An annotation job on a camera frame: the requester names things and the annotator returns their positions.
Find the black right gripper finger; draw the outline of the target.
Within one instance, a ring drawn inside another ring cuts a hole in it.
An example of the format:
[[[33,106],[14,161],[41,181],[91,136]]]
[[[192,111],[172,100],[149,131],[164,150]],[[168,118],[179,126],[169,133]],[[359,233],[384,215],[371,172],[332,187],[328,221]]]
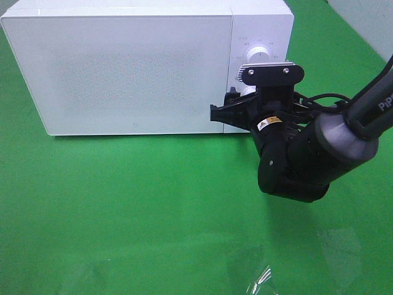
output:
[[[221,122],[242,130],[250,130],[250,119],[243,103],[228,104],[217,107],[210,105],[210,121]]]
[[[230,91],[227,92],[224,96],[224,106],[246,99],[249,96],[254,95],[254,93],[248,94],[246,96],[241,96],[241,92],[238,92],[235,87],[230,87]]]

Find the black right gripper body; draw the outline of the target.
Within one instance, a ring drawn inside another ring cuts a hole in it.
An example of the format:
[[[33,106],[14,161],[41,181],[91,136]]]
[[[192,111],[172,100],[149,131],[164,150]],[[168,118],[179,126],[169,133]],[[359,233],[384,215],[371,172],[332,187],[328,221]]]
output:
[[[294,86],[256,88],[254,95],[245,99],[250,130],[257,120],[271,116],[279,117],[294,128],[298,124],[308,124],[316,117],[316,112],[302,106],[300,97]]]

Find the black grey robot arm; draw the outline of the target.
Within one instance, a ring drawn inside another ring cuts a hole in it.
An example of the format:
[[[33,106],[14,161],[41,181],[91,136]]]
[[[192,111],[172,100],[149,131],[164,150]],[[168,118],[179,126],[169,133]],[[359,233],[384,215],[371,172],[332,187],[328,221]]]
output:
[[[321,199],[330,183],[374,158],[379,137],[392,127],[392,63],[357,95],[334,94],[323,106],[294,87],[303,68],[291,62],[242,65],[238,80],[210,119],[251,133],[260,157],[262,192],[301,202]]]

